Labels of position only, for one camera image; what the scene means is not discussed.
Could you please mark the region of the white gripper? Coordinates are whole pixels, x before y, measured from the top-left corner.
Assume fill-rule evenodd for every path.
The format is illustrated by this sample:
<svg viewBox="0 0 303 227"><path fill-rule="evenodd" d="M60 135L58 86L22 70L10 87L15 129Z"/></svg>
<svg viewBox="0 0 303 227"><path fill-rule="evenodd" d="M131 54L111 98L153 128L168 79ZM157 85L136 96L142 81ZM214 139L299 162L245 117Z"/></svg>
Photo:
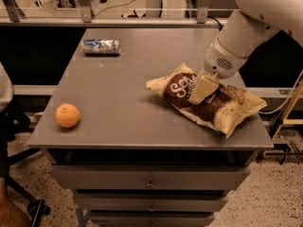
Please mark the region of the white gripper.
<svg viewBox="0 0 303 227"><path fill-rule="evenodd" d="M247 59L247 55L229 48L217 37L205 52L204 71L198 76L188 101L193 105L200 104L219 88L218 78L233 77Z"/></svg>

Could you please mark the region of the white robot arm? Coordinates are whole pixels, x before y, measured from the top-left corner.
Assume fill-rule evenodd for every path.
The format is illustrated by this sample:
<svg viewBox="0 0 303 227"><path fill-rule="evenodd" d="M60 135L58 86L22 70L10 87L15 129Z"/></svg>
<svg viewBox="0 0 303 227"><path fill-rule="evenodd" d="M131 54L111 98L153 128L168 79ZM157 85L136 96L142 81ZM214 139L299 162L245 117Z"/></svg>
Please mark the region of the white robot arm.
<svg viewBox="0 0 303 227"><path fill-rule="evenodd" d="M233 11L206 50L205 62L189 102L198 105L234 76L261 44L280 30L303 45L303 0L235 0Z"/></svg>

